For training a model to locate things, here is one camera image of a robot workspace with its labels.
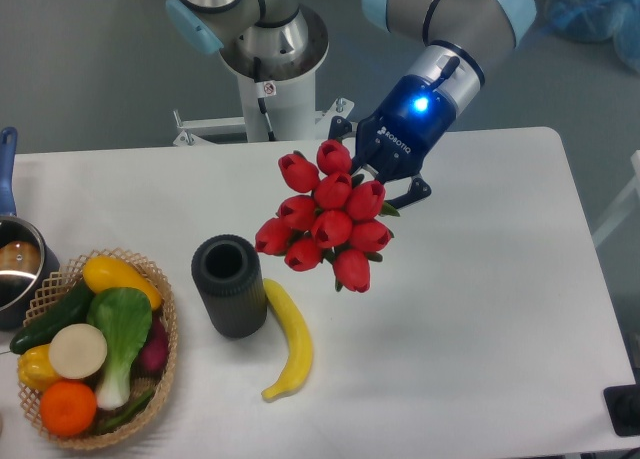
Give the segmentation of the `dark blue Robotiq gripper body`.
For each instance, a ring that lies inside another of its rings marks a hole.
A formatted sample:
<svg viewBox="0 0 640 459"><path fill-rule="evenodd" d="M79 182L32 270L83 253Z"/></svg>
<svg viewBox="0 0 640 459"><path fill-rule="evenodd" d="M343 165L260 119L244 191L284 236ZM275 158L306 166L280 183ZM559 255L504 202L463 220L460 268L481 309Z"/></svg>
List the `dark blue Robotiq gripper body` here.
<svg viewBox="0 0 640 459"><path fill-rule="evenodd" d="M351 171L369 166L389 182L421 172L424 158L456 118L455 106L416 75L402 77L356 129Z"/></svg>

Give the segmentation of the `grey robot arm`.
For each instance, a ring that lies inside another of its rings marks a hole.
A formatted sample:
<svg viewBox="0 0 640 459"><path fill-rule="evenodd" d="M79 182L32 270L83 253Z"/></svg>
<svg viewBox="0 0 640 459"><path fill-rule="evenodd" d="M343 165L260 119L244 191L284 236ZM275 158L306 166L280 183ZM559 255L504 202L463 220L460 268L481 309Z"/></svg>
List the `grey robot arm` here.
<svg viewBox="0 0 640 459"><path fill-rule="evenodd" d="M425 156L479 93L536 16L534 0L361 0L380 29L424 49L381 104L350 128L355 170L380 182L410 182L395 211L429 196ZM328 52L323 20L299 0L167 0L169 19L236 78L251 142L341 138L343 114L319 117L316 72Z"/></svg>

